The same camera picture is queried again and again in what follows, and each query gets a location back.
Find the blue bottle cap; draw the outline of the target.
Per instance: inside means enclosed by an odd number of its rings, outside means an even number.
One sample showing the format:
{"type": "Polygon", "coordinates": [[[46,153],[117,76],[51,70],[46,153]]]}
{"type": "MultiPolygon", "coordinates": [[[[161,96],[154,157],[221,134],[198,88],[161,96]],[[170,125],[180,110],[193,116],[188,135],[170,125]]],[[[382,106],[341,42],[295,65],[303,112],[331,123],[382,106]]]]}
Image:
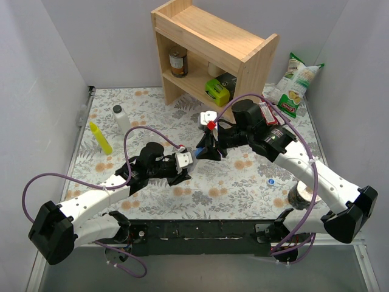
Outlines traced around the blue bottle cap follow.
{"type": "Polygon", "coordinates": [[[197,148],[194,155],[196,156],[196,158],[201,154],[201,152],[203,151],[203,148],[197,148]]]}

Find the clear plastic bottle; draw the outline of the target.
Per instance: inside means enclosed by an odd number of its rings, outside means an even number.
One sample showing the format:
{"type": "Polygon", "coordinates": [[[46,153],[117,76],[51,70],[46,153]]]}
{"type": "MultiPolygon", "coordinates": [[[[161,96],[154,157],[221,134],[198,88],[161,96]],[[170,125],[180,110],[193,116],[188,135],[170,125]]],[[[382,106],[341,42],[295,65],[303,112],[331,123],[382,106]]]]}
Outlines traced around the clear plastic bottle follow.
{"type": "Polygon", "coordinates": [[[159,135],[151,130],[144,129],[142,140],[144,143],[159,142],[159,135]]]}

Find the blue tinted plastic bottle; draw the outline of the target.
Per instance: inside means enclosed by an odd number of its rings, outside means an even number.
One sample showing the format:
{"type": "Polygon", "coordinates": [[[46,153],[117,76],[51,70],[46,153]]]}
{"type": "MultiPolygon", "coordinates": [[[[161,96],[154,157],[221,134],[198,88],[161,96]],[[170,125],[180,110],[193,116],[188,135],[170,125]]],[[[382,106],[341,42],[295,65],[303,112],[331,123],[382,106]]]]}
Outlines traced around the blue tinted plastic bottle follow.
{"type": "Polygon", "coordinates": [[[193,161],[187,168],[188,173],[193,173],[196,168],[197,161],[193,161]]]}

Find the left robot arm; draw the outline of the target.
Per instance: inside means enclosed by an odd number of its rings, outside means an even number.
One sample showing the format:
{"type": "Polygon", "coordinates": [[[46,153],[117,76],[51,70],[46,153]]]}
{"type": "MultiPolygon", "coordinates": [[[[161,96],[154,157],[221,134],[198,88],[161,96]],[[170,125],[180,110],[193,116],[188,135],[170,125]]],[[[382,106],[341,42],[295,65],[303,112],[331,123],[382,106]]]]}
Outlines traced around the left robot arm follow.
{"type": "Polygon", "coordinates": [[[118,211],[100,218],[95,215],[146,187],[151,179],[166,179],[170,186],[190,179],[188,168],[192,164],[193,157],[186,148],[165,155],[162,145],[149,142],[97,188],[58,204],[43,204],[28,237],[50,265],[99,239],[123,243],[130,235],[129,220],[118,211]]]}

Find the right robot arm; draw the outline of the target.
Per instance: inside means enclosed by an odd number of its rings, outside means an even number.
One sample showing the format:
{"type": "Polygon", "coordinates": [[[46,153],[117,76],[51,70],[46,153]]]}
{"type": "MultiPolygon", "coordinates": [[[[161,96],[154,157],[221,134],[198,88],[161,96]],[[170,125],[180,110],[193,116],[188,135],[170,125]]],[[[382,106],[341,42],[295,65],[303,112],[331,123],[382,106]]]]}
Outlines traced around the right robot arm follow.
{"type": "Polygon", "coordinates": [[[232,106],[235,123],[228,128],[220,125],[217,112],[202,112],[199,127],[204,135],[197,145],[197,159],[220,161],[228,149],[248,145],[256,154],[292,173],[326,203],[326,210],[285,210],[262,232],[262,238],[288,242],[300,233],[319,233],[351,243],[370,218],[377,191],[348,182],[316,160],[302,139],[291,133],[291,127],[266,120],[266,108],[265,103],[250,99],[236,102],[232,106]]]}

